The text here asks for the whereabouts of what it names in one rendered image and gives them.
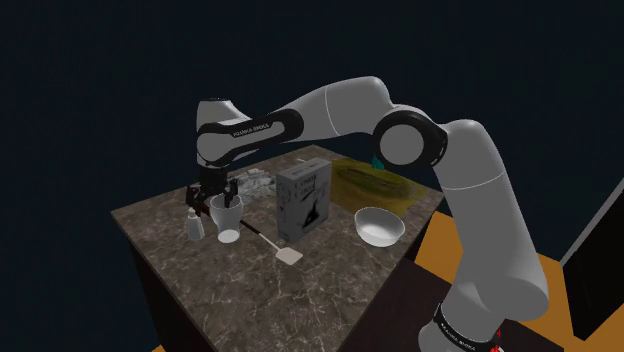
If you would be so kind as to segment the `white footed cup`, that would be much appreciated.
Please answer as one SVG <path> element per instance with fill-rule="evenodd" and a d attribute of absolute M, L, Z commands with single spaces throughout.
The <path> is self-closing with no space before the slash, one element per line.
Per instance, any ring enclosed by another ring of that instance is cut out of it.
<path fill-rule="evenodd" d="M 235 195 L 229 206 L 225 206 L 225 195 L 213 196 L 209 202 L 210 217 L 217 227 L 218 240 L 229 244 L 240 237 L 240 220 L 243 203 L 239 195 Z"/>

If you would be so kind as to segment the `small white bottle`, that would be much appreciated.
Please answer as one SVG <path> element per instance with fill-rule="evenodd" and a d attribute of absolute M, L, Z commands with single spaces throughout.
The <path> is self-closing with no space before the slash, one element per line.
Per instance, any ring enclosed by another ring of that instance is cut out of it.
<path fill-rule="evenodd" d="M 188 238 L 194 241 L 201 240 L 205 235 L 201 214 L 193 208 L 188 209 L 187 233 Z"/>

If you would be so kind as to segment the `grey printed box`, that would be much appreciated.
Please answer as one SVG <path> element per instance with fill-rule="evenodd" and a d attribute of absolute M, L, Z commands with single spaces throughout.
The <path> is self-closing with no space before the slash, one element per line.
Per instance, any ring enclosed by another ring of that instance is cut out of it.
<path fill-rule="evenodd" d="M 332 163 L 313 158 L 276 174 L 278 236 L 302 239 L 328 218 Z"/>

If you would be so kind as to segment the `white bowl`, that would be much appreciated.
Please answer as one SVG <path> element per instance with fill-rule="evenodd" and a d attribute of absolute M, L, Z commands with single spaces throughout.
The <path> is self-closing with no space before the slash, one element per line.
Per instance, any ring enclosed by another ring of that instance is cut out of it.
<path fill-rule="evenodd" d="M 392 246 L 405 233 L 404 222 L 383 208 L 361 208 L 355 213 L 354 222 L 359 237 L 374 247 Z"/>

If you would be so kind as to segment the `black-handled white spatula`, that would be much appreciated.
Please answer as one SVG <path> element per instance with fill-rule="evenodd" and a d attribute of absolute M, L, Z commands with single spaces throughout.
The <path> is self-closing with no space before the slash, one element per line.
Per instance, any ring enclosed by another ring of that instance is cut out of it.
<path fill-rule="evenodd" d="M 250 231 L 252 231 L 254 234 L 258 235 L 264 241 L 266 241 L 275 250 L 275 257 L 285 264 L 293 265 L 303 257 L 302 253 L 290 247 L 279 247 L 273 241 L 268 239 L 264 234 L 262 234 L 258 229 L 256 229 L 246 221 L 241 220 L 240 223 L 248 228 Z"/>

